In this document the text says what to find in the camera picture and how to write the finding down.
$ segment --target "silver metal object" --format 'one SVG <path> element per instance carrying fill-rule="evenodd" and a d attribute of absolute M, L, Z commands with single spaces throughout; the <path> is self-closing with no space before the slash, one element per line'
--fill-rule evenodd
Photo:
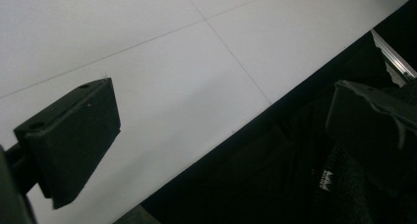
<path fill-rule="evenodd" d="M 382 50 L 388 63 L 407 81 L 416 79 L 417 72 L 376 31 L 372 29 L 371 33 L 374 36 L 375 44 Z"/>

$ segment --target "metal strip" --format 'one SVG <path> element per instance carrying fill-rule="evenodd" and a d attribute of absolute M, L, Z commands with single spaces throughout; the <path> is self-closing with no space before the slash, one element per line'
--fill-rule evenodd
<path fill-rule="evenodd" d="M 375 44 L 381 48 L 391 65 L 394 66 L 405 79 L 416 79 L 417 72 L 395 50 L 393 50 L 376 31 L 372 29 L 371 33 L 374 36 Z"/>

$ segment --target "screw hole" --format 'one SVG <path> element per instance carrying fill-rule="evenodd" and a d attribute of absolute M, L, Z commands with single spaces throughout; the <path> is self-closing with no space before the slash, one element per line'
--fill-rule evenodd
<path fill-rule="evenodd" d="M 29 129 L 38 130 L 38 129 L 43 128 L 43 126 L 45 126 L 44 123 L 34 123 L 34 124 L 30 125 Z"/>

